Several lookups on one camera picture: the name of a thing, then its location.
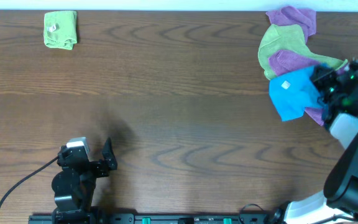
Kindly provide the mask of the blue microfiber cloth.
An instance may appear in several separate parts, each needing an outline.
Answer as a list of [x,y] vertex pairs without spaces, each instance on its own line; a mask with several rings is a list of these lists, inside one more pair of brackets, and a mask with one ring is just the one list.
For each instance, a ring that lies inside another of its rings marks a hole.
[[302,117],[307,108],[308,114],[320,126],[323,104],[318,100],[321,93],[310,80],[315,65],[301,68],[270,80],[268,93],[282,121],[290,121]]

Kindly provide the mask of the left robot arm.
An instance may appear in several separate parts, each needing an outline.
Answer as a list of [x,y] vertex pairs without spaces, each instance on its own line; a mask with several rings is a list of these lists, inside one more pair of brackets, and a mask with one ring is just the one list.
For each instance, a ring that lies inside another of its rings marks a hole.
[[52,213],[53,223],[108,223],[109,218],[98,207],[92,206],[96,180],[108,177],[117,169],[111,138],[101,150],[103,158],[90,161],[90,149],[85,137],[73,138],[62,146],[57,164],[62,168],[52,180],[57,208]]

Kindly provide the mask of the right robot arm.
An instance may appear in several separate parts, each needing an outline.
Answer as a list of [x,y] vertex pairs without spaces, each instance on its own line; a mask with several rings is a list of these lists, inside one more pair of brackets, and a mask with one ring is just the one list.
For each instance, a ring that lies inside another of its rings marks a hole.
[[327,65],[286,73],[270,81],[269,96],[282,121],[321,109],[323,126],[344,148],[323,190],[283,204],[269,223],[358,222],[358,61],[340,73]]

